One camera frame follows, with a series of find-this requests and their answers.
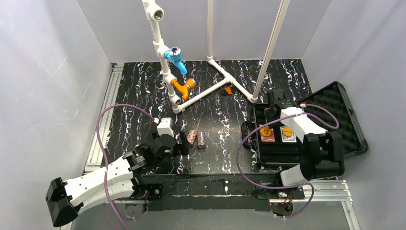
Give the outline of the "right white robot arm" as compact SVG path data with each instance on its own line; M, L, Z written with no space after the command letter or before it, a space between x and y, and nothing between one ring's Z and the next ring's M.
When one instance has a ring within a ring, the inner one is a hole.
M283 170L274 178L274 187L293 187L314 179L338 177L344 174L343 138L337 129L339 122L327 109L310 103L295 104L287 100L282 90L267 93L269 108L264 112L273 123L288 127L299 141L298 165ZM316 107L332 116L329 125L314 114L304 111Z

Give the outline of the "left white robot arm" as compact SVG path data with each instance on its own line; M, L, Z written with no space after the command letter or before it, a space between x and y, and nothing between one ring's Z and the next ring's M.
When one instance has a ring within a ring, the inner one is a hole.
M52 180L45 196L52 225L56 228L67 225L87 209L109 200L160 200L162 186L147 183L143 175L172 157L187 156L190 143L185 132L180 132L178 137L154 133L153 138L108 167L74 179Z

